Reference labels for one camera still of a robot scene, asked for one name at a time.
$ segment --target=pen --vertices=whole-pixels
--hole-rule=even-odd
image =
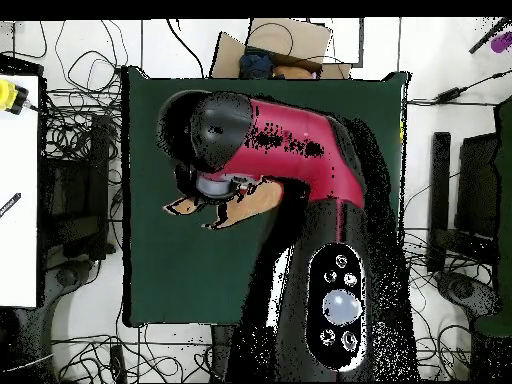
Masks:
[[[14,196],[12,196],[5,205],[2,206],[0,209],[0,218],[4,216],[9,209],[11,209],[18,200],[21,199],[21,193],[16,193]]]

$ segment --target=purple object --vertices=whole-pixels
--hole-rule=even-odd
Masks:
[[[501,53],[512,45],[512,32],[501,34],[491,41],[491,49],[495,53]]]

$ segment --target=white cable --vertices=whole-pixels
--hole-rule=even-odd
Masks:
[[[35,361],[29,362],[28,364],[20,365],[19,367],[11,368],[9,370],[4,370],[3,372],[17,371],[17,370],[20,370],[22,368],[30,367],[30,366],[32,366],[34,364],[37,364],[38,362],[46,361],[48,358],[51,358],[53,355],[55,355],[55,353],[51,353],[50,355],[46,355],[44,358],[36,359]]]

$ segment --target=dark green backdrop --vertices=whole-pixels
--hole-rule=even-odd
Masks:
[[[407,74],[395,74],[386,81],[151,80],[136,68],[129,68],[128,74],[132,325],[237,322],[263,231],[273,216],[267,212],[214,232],[201,228],[214,222],[213,207],[182,217],[162,211],[164,204],[181,194],[168,159],[156,146],[157,114],[178,91],[263,94],[333,116],[361,118],[375,134],[386,160],[390,200],[397,214],[401,98]]]

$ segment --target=circular hole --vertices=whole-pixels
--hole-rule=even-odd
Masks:
[[[350,352],[353,352],[357,347],[356,336],[354,336],[350,331],[345,331],[342,341],[343,347]]]
[[[340,268],[345,268],[347,266],[347,258],[343,255],[336,256],[336,265],[338,265]]]
[[[332,330],[324,330],[320,333],[320,340],[325,346],[332,346],[334,344],[334,340],[336,339],[336,335]]]
[[[329,271],[329,272],[326,272],[324,274],[324,280],[327,281],[328,283],[333,283],[334,281],[336,281],[336,272],[334,271]]]
[[[349,287],[353,287],[357,284],[357,278],[354,274],[346,274],[343,280]]]

